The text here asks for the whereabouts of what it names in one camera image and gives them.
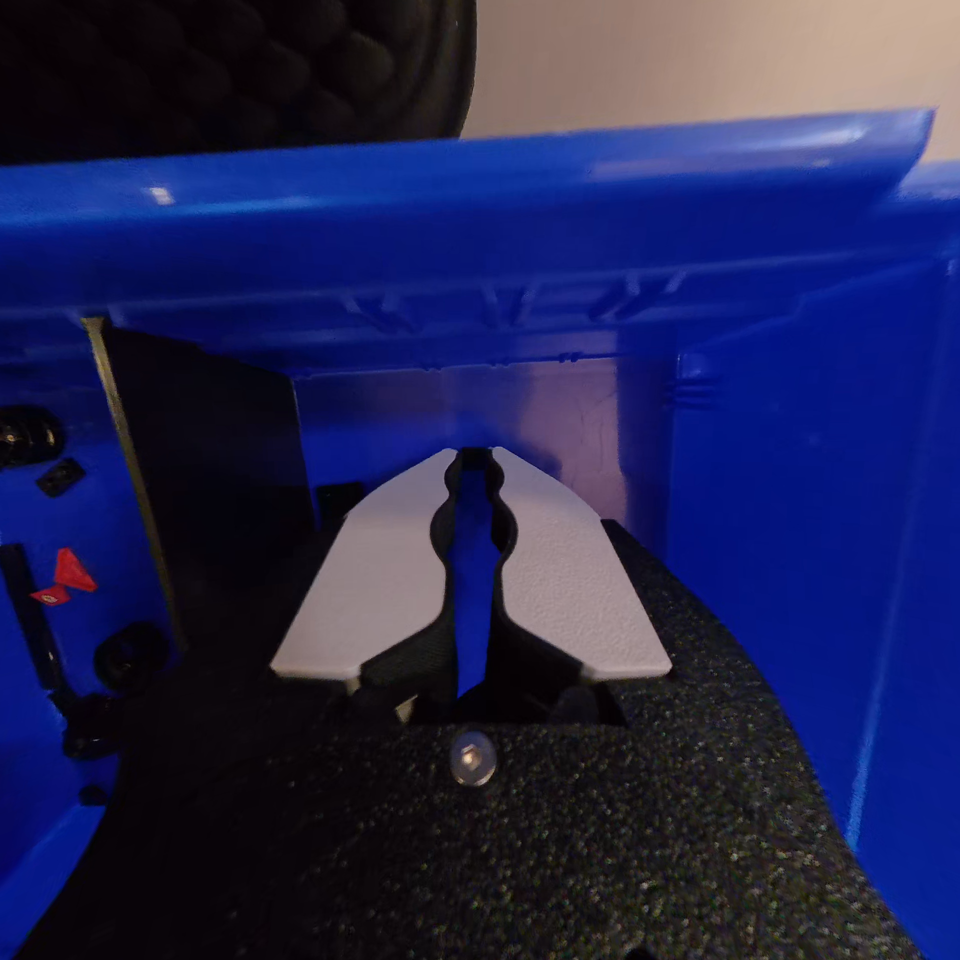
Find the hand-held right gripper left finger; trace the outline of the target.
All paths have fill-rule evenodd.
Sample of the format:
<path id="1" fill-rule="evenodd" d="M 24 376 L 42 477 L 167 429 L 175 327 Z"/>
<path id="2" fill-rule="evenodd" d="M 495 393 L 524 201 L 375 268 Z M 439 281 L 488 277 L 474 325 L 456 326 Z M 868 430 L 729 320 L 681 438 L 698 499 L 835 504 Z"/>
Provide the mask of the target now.
<path id="1" fill-rule="evenodd" d="M 444 448 L 347 514 L 273 673 L 389 695 L 454 695 L 454 533 L 455 450 Z"/>

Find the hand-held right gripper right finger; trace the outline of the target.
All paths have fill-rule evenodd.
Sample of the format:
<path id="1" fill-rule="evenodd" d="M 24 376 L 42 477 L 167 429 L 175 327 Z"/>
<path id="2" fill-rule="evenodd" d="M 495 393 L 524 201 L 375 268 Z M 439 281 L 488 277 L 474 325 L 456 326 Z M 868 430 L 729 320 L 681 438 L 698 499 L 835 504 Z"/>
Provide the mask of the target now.
<path id="1" fill-rule="evenodd" d="M 588 681 L 666 676 L 671 660 L 599 514 L 507 448 L 490 455 L 515 528 L 501 573 L 510 625 L 568 656 Z"/>

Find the blue plastic storage bin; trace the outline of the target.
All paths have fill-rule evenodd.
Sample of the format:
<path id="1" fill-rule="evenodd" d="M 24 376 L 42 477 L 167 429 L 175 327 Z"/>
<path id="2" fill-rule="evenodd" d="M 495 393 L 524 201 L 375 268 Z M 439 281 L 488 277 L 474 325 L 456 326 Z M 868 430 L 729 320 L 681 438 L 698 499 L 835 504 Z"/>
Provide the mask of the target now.
<path id="1" fill-rule="evenodd" d="M 2 169 L 2 958 L 958 958 L 958 163 L 927 110 Z M 184 651 L 82 321 L 294 384 L 316 531 Z M 508 622 L 491 450 L 601 518 L 672 668 Z M 455 694 L 271 661 L 348 513 L 455 450 Z M 58 498 L 36 480 L 76 459 Z M 170 656 L 119 695 L 96 646 Z M 125 702 L 114 755 L 64 702 Z"/>

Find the black toy wheel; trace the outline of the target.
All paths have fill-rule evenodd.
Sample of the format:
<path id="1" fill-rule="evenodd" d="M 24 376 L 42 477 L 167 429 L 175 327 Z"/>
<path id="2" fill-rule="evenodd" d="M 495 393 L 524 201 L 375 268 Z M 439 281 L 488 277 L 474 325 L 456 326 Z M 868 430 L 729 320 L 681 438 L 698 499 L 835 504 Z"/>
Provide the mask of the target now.
<path id="1" fill-rule="evenodd" d="M 1 470 L 56 460 L 66 444 L 62 422 L 36 405 L 1 407 Z"/>
<path id="2" fill-rule="evenodd" d="M 121 749 L 124 700 L 99 693 L 73 697 L 64 701 L 62 713 L 62 750 L 67 759 L 93 762 Z"/>
<path id="3" fill-rule="evenodd" d="M 133 695 L 150 686 L 169 657 L 170 645 L 163 631 L 150 621 L 135 621 L 96 646 L 93 670 L 107 691 Z"/>

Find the red sloped toy brick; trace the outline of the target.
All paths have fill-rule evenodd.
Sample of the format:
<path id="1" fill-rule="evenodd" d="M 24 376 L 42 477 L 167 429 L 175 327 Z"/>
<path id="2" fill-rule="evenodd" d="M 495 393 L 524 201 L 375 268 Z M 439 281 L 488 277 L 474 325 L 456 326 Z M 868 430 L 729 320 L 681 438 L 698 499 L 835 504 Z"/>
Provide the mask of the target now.
<path id="1" fill-rule="evenodd" d="M 61 547 L 56 552 L 54 583 L 70 591 L 85 594 L 95 593 L 99 585 L 75 552 Z"/>

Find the long black toy bar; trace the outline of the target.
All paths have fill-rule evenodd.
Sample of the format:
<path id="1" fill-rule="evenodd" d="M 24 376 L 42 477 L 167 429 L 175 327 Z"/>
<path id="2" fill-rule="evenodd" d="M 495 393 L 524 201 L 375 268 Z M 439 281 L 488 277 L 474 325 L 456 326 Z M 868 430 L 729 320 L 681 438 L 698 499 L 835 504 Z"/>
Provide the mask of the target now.
<path id="1" fill-rule="evenodd" d="M 33 596 L 38 585 L 23 544 L 1 546 L 1 571 L 6 593 L 42 690 L 63 693 L 68 683 L 58 644 L 42 601 Z"/>

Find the black padded chair back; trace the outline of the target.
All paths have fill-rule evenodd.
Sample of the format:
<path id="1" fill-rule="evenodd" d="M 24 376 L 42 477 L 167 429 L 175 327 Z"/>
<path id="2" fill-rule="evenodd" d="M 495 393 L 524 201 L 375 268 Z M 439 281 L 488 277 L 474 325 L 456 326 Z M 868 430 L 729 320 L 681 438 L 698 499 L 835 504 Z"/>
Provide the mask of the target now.
<path id="1" fill-rule="evenodd" d="M 3 1 L 2 166 L 458 138 L 474 1 Z"/>

